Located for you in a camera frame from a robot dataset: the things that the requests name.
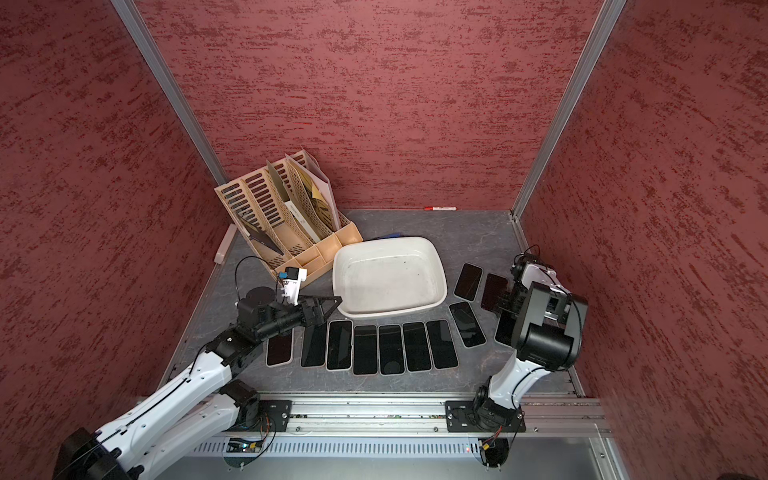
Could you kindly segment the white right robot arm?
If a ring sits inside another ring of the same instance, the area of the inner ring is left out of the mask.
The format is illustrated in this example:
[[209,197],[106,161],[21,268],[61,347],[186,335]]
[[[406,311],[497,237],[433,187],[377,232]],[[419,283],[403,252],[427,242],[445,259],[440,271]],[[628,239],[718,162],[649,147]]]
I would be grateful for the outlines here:
[[541,378],[571,368],[578,359],[589,303],[531,253],[516,257],[507,312],[512,315],[513,355],[475,396],[472,420],[482,431],[522,425],[522,399]]

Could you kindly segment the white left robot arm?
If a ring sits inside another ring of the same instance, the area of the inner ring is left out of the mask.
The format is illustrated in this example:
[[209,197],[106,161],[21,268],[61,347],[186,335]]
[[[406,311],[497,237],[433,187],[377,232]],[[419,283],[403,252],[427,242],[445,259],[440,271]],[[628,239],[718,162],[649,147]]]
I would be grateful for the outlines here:
[[325,324],[339,296],[278,299],[258,287],[237,303],[235,322],[203,345],[192,363],[155,393],[95,432],[61,444],[56,479],[154,479],[208,438],[230,430],[277,430],[258,391],[238,376],[270,339]]

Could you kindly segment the small phone pink case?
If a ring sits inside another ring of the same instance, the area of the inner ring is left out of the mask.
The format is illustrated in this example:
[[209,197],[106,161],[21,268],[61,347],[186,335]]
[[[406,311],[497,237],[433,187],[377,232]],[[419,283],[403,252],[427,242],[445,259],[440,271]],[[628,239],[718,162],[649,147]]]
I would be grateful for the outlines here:
[[451,369],[458,366],[450,327],[445,320],[433,320],[426,324],[432,359],[436,369]]

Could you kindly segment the black phone without case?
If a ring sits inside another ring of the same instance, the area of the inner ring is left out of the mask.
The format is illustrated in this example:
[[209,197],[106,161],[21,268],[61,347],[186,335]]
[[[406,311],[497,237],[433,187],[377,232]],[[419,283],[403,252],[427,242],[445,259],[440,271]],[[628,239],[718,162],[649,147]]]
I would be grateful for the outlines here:
[[516,325],[517,316],[509,311],[502,311],[498,319],[494,340],[507,347],[513,348],[512,335]]

